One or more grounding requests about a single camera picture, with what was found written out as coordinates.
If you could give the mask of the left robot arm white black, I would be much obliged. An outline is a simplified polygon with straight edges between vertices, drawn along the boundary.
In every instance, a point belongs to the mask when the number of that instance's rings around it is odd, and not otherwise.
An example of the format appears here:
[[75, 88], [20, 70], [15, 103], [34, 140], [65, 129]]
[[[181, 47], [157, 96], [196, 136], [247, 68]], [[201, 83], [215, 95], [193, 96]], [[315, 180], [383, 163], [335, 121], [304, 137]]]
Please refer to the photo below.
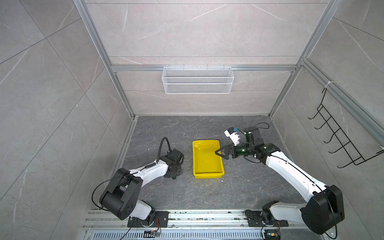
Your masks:
[[133, 170], [118, 169], [100, 196], [99, 203], [120, 220], [132, 217], [150, 226], [155, 221], [155, 207], [139, 200], [142, 187], [151, 181], [164, 177], [176, 179], [182, 173], [184, 154], [170, 150], [159, 160]]

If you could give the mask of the yellow plastic bin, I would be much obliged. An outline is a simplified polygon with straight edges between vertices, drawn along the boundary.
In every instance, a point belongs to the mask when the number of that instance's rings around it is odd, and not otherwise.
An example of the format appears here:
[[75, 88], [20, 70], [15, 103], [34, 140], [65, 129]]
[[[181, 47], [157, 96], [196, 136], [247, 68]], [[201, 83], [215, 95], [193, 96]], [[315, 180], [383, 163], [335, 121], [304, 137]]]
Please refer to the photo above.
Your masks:
[[193, 174], [195, 179], [219, 179], [225, 174], [222, 158], [216, 155], [219, 140], [196, 140], [193, 146]]

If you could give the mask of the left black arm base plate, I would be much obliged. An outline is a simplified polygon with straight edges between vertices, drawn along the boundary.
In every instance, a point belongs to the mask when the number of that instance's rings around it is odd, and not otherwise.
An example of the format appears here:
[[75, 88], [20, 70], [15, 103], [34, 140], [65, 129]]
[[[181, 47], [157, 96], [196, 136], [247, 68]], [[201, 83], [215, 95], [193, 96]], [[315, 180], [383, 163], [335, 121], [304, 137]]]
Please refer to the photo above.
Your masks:
[[169, 221], [170, 212], [167, 211], [156, 211], [151, 214], [148, 219], [140, 220], [138, 218], [128, 218], [127, 227], [133, 228], [166, 228]]

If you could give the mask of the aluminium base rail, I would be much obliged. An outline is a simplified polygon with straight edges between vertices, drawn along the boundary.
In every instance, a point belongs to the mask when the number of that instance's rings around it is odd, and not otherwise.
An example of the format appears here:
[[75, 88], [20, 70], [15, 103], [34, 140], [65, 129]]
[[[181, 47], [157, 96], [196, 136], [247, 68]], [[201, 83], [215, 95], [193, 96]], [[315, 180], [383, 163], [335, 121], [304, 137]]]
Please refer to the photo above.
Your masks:
[[82, 223], [80, 240], [321, 240], [306, 225], [279, 221], [265, 225], [261, 211], [164, 210], [144, 227], [132, 217], [90, 210]]

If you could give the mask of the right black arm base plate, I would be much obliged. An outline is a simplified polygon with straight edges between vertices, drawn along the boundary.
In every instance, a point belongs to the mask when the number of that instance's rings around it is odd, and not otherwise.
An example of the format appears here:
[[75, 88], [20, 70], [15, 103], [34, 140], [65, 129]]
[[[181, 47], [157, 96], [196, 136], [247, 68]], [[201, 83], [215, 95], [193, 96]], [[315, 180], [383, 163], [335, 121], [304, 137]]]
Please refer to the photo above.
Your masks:
[[249, 227], [288, 227], [288, 221], [275, 220], [272, 215], [265, 211], [244, 211]]

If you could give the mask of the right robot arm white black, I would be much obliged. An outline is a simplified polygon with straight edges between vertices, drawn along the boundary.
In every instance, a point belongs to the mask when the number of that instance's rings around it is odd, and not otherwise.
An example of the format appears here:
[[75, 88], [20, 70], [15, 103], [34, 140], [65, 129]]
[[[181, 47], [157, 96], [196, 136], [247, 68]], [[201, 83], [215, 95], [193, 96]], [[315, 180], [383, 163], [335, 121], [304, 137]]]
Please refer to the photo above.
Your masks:
[[342, 191], [306, 173], [274, 144], [266, 144], [259, 128], [229, 128], [225, 135], [232, 143], [216, 150], [216, 155], [226, 160], [240, 156], [259, 160], [291, 184], [305, 201], [303, 204], [272, 201], [264, 205], [261, 219], [265, 226], [290, 221], [304, 224], [318, 235], [326, 235], [328, 230], [336, 230], [338, 223], [345, 219]]

